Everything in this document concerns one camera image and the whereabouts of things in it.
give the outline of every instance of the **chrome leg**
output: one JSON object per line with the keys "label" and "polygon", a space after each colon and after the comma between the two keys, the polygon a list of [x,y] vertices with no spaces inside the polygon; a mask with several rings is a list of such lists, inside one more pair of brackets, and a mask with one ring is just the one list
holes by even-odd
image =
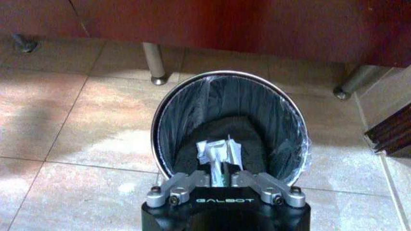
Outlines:
{"label": "chrome leg", "polygon": [[23,35],[19,35],[19,34],[12,34],[12,37],[15,39],[16,49],[20,50],[23,53],[30,53],[36,49],[36,47],[38,47],[36,41],[28,41],[23,37]]}
{"label": "chrome leg", "polygon": [[144,42],[143,49],[148,69],[152,74],[152,83],[163,85],[167,83],[170,75],[164,71],[160,47],[158,44]]}
{"label": "chrome leg", "polygon": [[374,78],[382,77],[390,71],[389,67],[360,65],[350,74],[350,79],[334,89],[334,95],[347,100],[351,94]]}

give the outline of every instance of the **beige floor tile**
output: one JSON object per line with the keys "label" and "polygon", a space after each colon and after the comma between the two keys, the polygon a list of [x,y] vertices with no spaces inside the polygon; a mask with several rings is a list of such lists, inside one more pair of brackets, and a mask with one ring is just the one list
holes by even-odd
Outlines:
{"label": "beige floor tile", "polygon": [[390,195],[382,165],[362,140],[363,125],[354,100],[291,94],[312,140],[312,165],[302,187]]}
{"label": "beige floor tile", "polygon": [[0,70],[0,156],[44,160],[86,76]]}
{"label": "beige floor tile", "polygon": [[334,126],[347,123],[363,127],[355,99],[340,101],[335,97],[288,95],[302,111],[308,128],[315,125]]}
{"label": "beige floor tile", "polygon": [[216,70],[243,71],[267,77],[267,56],[231,51],[188,49],[179,82],[196,74]]}
{"label": "beige floor tile", "polygon": [[156,174],[46,163],[11,230],[140,230]]}
{"label": "beige floor tile", "polygon": [[14,51],[3,65],[22,69],[87,74],[103,43],[103,40],[91,38],[42,39],[32,53]]}
{"label": "beige floor tile", "polygon": [[332,96],[346,77],[343,63],[270,58],[270,81],[287,93]]}
{"label": "beige floor tile", "polygon": [[390,174],[411,226],[411,159],[387,157]]}
{"label": "beige floor tile", "polygon": [[390,197],[303,189],[311,230],[401,230]]}
{"label": "beige floor tile", "polygon": [[0,230],[8,230],[40,167],[40,161],[0,157]]}
{"label": "beige floor tile", "polygon": [[48,160],[158,172],[151,151],[151,122],[175,84],[91,77]]}
{"label": "beige floor tile", "polygon": [[[170,82],[178,82],[184,49],[162,46],[162,54],[166,72],[171,73]],[[148,72],[142,43],[108,41],[91,74],[148,80]]]}

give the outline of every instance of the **red wooden panel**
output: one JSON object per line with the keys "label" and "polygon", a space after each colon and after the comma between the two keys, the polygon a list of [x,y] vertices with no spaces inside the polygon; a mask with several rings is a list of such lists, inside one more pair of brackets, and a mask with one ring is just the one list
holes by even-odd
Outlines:
{"label": "red wooden panel", "polygon": [[411,64],[406,0],[72,2],[95,37],[322,61]]}
{"label": "red wooden panel", "polygon": [[377,144],[373,147],[375,152],[385,150],[387,155],[411,157],[411,152],[407,152],[411,150],[411,104],[385,119],[364,135]]}
{"label": "red wooden panel", "polygon": [[0,32],[86,36],[68,0],[3,0]]}

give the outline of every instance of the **screw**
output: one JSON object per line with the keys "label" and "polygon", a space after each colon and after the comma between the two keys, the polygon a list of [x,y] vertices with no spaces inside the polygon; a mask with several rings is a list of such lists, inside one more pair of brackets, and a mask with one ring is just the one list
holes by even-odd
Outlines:
{"label": "screw", "polygon": [[162,187],[160,186],[154,186],[152,187],[152,192],[154,193],[160,193],[162,192]]}
{"label": "screw", "polygon": [[171,196],[170,199],[168,199],[168,203],[172,206],[176,206],[180,203],[180,200],[179,200],[179,198],[176,196]]}
{"label": "screw", "polygon": [[291,192],[291,193],[298,193],[298,194],[300,194],[300,193],[302,193],[302,188],[300,188],[300,187],[296,187],[296,186],[291,186],[290,192]]}
{"label": "screw", "polygon": [[272,203],[275,205],[282,205],[284,203],[283,197],[282,196],[276,196],[272,200]]}

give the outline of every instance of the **trash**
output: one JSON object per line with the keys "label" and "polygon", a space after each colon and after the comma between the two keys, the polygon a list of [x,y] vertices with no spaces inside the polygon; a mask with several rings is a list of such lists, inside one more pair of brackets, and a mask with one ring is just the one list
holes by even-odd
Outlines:
{"label": "trash", "polygon": [[234,163],[252,174],[266,172],[268,167],[267,147],[264,146],[255,126],[246,116],[230,116],[202,124],[183,141],[175,155],[174,170],[186,174],[194,173],[200,168],[200,165],[203,165],[198,158],[199,147],[206,145],[207,142],[228,141],[228,134],[230,142],[239,144],[236,146],[236,153],[240,154],[240,158],[236,158]]}
{"label": "trash", "polygon": [[242,145],[230,138],[215,142],[200,141],[198,146],[198,159],[200,165],[210,163],[211,166],[211,185],[212,187],[228,186],[228,173],[222,172],[222,164],[231,163],[240,167],[242,165]]}

